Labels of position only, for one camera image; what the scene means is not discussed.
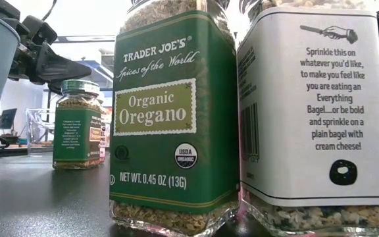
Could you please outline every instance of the green label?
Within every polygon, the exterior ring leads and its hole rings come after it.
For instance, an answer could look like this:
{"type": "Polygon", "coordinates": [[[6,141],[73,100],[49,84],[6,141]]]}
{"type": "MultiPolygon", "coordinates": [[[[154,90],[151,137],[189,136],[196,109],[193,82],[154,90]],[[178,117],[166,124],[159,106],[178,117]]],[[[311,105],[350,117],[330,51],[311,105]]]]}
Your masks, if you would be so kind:
{"type": "Polygon", "coordinates": [[[91,109],[57,108],[53,160],[77,162],[100,157],[101,115],[91,109]]]}
{"type": "Polygon", "coordinates": [[[206,213],[237,196],[236,56],[192,11],[119,35],[110,198],[206,213]]]}
{"type": "Polygon", "coordinates": [[[195,79],[115,93],[115,135],[197,132],[195,79]]]}

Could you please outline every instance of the barcode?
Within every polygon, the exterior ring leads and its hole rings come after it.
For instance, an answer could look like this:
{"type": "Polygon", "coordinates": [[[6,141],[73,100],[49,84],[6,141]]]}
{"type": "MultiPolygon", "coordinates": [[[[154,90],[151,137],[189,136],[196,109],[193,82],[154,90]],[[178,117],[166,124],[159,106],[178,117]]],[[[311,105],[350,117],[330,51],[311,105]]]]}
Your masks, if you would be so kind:
{"type": "Polygon", "coordinates": [[[241,111],[241,155],[244,161],[259,160],[258,106],[250,105],[241,111]]]}

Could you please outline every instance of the usda organic seal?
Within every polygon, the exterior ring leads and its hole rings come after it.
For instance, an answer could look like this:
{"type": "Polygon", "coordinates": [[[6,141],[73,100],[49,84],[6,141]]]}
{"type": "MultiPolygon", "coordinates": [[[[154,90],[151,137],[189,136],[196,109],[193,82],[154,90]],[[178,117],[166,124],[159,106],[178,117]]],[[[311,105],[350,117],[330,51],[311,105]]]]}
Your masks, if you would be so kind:
{"type": "Polygon", "coordinates": [[[191,144],[183,143],[175,149],[175,162],[183,169],[192,168],[197,158],[197,150],[191,144]]]}

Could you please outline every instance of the white wall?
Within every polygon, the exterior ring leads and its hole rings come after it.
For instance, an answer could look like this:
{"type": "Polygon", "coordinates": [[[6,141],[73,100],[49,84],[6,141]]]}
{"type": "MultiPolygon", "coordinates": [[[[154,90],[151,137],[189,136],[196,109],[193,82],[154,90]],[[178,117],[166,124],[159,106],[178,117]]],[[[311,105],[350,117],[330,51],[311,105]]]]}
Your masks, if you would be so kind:
{"type": "MultiPolygon", "coordinates": [[[[21,133],[26,125],[26,109],[36,109],[42,106],[43,89],[47,86],[39,86],[30,83],[29,80],[19,80],[18,82],[7,80],[0,100],[0,114],[5,109],[17,108],[14,118],[14,129],[21,133]]],[[[21,138],[26,137],[26,130],[21,138]]]]}

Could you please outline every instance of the black countertop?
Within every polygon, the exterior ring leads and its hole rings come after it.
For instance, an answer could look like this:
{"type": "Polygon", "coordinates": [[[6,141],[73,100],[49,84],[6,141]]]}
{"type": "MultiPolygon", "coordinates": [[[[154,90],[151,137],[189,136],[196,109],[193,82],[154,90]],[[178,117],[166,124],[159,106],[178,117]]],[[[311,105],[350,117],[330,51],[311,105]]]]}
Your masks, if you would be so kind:
{"type": "MultiPolygon", "coordinates": [[[[0,237],[157,236],[109,218],[109,165],[54,171],[51,163],[48,155],[0,158],[0,237]]],[[[215,236],[270,236],[241,214],[215,236]]]]}

